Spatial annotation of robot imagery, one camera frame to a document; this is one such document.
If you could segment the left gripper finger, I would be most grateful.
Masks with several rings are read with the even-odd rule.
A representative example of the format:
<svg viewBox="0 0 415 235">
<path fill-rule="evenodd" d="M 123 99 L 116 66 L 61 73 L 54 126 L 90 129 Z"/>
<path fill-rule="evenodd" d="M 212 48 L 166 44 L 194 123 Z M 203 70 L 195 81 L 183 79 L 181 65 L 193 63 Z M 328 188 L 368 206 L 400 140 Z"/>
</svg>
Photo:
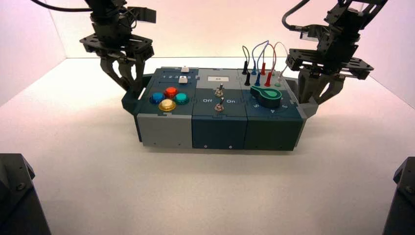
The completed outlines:
<svg viewBox="0 0 415 235">
<path fill-rule="evenodd" d="M 115 72 L 113 63 L 117 61 L 120 76 Z M 128 91 L 133 86 L 133 76 L 131 72 L 132 64 L 123 59 L 101 59 L 100 66 L 102 70 L 120 87 Z"/>
<path fill-rule="evenodd" d="M 135 66 L 136 77 L 133 78 L 132 66 Z M 142 89 L 142 77 L 145 62 L 120 62 L 121 86 L 125 91 L 132 92 L 133 97 L 139 97 Z"/>
</svg>

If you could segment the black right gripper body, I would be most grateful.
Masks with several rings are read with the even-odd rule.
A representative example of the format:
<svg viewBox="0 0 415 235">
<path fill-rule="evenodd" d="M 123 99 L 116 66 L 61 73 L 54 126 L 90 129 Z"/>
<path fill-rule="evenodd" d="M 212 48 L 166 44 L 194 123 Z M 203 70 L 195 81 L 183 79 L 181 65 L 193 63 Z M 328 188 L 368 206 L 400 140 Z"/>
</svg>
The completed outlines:
<svg viewBox="0 0 415 235">
<path fill-rule="evenodd" d="M 313 33 L 317 49 L 289 49 L 286 65 L 293 71 L 310 69 L 325 75 L 343 74 L 360 80 L 366 79 L 374 68 L 363 59 L 354 57 L 358 45 L 354 38 L 334 32 Z"/>
</svg>

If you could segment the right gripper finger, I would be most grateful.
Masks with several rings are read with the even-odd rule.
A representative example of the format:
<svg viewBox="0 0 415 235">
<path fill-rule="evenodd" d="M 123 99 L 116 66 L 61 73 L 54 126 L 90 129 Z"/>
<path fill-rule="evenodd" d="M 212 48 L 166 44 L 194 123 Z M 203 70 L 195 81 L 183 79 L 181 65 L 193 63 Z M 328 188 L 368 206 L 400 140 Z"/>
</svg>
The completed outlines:
<svg viewBox="0 0 415 235">
<path fill-rule="evenodd" d="M 345 78 L 345 76 L 320 76 L 317 89 L 313 92 L 314 100 L 320 105 L 337 95 L 343 89 Z"/>
<path fill-rule="evenodd" d="M 319 84 L 320 74 L 311 70 L 301 70 L 299 73 L 299 93 L 300 103 L 307 103 Z"/>
</svg>

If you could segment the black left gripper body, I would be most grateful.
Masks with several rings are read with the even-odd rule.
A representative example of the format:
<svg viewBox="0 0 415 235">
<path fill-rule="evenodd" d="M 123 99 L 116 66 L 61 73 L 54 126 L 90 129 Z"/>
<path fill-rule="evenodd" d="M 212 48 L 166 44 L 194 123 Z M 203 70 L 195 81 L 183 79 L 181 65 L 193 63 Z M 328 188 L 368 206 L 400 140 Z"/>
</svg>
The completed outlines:
<svg viewBox="0 0 415 235">
<path fill-rule="evenodd" d="M 137 17 L 133 14 L 115 14 L 109 17 L 91 15 L 94 33 L 80 40 L 87 52 L 98 56 L 124 52 L 129 60 L 143 61 L 154 55 L 152 40 L 132 34 Z"/>
</svg>

